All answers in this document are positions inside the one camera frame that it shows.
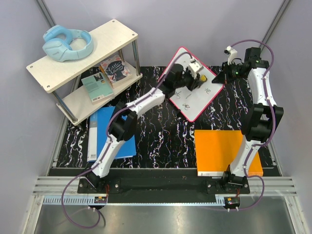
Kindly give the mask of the Little Women book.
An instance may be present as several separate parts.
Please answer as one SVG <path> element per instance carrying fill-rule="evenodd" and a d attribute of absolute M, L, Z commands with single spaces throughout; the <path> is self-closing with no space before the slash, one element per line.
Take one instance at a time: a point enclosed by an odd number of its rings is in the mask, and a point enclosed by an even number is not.
<path fill-rule="evenodd" d="M 131 71 L 119 55 L 111 56 L 100 63 L 100 69 L 109 79 L 113 88 L 125 83 L 131 78 Z"/>

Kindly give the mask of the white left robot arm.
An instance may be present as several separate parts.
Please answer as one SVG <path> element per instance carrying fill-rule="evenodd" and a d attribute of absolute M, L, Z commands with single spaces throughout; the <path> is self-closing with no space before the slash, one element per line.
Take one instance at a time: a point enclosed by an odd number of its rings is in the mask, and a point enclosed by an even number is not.
<path fill-rule="evenodd" d="M 189 63 L 187 67 L 174 63 L 167 67 L 157 86 L 140 98 L 115 106 L 106 128 L 106 142 L 95 163 L 86 171 L 88 187 L 94 193 L 100 193 L 105 188 L 105 176 L 108 175 L 111 164 L 122 145 L 136 132 L 137 119 L 153 107 L 160 105 L 165 99 L 171 98 L 176 89 L 186 87 L 193 91 L 201 87 L 206 79 L 200 72 L 204 66 L 199 62 Z"/>

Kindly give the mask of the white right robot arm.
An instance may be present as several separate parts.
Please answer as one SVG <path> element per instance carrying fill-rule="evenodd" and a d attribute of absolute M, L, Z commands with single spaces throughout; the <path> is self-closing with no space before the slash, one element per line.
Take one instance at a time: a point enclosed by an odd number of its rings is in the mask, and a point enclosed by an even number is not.
<path fill-rule="evenodd" d="M 246 78 L 253 96 L 253 104 L 242 126 L 243 135 L 237 156 L 215 184 L 217 191 L 236 193 L 248 187 L 249 168 L 260 147 L 272 139 L 284 114 L 274 101 L 269 82 L 269 62 L 260 58 L 246 58 L 242 64 L 224 62 L 222 70 L 212 80 L 226 84 Z"/>

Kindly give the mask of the teal paperback book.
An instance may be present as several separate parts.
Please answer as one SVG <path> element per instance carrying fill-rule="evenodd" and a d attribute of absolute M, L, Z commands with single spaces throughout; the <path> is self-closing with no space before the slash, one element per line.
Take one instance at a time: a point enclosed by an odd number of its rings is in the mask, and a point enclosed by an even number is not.
<path fill-rule="evenodd" d="M 81 81 L 93 105 L 114 94 L 110 81 L 102 72 L 83 78 Z"/>

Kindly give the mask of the yellow whiteboard eraser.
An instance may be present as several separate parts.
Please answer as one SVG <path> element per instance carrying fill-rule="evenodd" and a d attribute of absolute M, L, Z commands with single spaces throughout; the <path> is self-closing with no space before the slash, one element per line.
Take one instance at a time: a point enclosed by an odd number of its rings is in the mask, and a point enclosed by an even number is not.
<path fill-rule="evenodd" d="M 206 77 L 205 75 L 202 75 L 202 76 L 200 77 L 200 80 L 201 80 L 202 82 L 206 82 L 206 81 L 207 81 L 207 77 Z"/>

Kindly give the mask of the orange book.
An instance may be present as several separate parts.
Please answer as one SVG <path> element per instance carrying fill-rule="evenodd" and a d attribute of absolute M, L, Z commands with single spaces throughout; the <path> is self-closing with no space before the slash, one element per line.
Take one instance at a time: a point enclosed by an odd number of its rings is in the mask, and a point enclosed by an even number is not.
<path fill-rule="evenodd" d="M 231 172 L 244 176 L 244 162 L 249 176 L 263 176 L 259 141 L 247 141 L 240 130 L 195 130 L 195 154 L 198 176 L 222 176 Z"/>

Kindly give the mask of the light blue headphones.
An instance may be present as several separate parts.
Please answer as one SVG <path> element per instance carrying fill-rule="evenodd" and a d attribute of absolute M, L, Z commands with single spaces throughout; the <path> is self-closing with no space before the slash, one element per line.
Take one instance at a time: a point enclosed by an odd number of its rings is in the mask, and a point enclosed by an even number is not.
<path fill-rule="evenodd" d="M 84 40 L 86 45 L 82 49 L 74 50 L 70 44 L 76 39 Z M 43 40 L 45 42 L 42 46 L 43 51 L 58 62 L 83 59 L 94 49 L 93 39 L 87 31 L 67 29 L 61 25 L 55 25 L 47 30 Z"/>

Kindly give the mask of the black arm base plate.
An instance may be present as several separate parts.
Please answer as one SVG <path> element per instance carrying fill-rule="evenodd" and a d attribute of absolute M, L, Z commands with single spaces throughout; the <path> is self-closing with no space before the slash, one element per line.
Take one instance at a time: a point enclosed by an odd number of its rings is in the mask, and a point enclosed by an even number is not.
<path fill-rule="evenodd" d="M 110 194 L 121 194 L 134 191 L 196 191 L 205 194 L 249 194 L 248 183 L 241 186 L 226 187 L 220 179 L 211 177 L 190 177 L 186 175 L 172 177 L 116 177 L 101 179 L 97 186 L 92 186 L 85 178 L 79 180 L 78 193 L 99 194 L 108 191 Z"/>

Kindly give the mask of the blue folder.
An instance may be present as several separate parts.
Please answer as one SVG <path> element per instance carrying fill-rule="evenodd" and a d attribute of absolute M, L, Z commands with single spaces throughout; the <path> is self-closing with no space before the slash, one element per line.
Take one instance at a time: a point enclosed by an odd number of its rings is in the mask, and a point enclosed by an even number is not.
<path fill-rule="evenodd" d="M 114 106 L 103 107 L 90 116 L 87 162 L 95 162 L 98 159 L 107 140 L 106 128 L 114 108 Z M 126 141 L 122 145 L 119 152 L 115 156 L 115 159 L 130 158 L 135 156 L 136 153 L 135 136 L 132 136 L 130 140 Z"/>

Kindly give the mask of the white two-tier shelf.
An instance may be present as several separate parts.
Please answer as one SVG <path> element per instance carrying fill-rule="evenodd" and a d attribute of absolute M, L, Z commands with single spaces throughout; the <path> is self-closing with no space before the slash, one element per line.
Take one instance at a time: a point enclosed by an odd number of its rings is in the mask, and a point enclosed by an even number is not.
<path fill-rule="evenodd" d="M 90 56 L 80 61 L 65 62 L 57 62 L 48 56 L 44 56 L 26 67 L 39 85 L 47 93 L 55 96 L 57 106 L 75 126 L 142 78 L 137 51 L 138 34 L 135 31 L 118 20 L 112 19 L 92 30 L 90 34 L 95 41 L 95 48 Z M 92 104 L 84 87 L 77 88 L 64 98 L 60 98 L 56 93 L 59 87 L 77 78 L 113 53 L 121 53 L 122 48 L 128 44 L 132 44 L 136 65 L 132 66 L 128 62 L 125 63 L 131 71 L 131 76 L 123 84 L 113 89 L 114 94 L 112 96 L 104 98 L 97 104 Z"/>

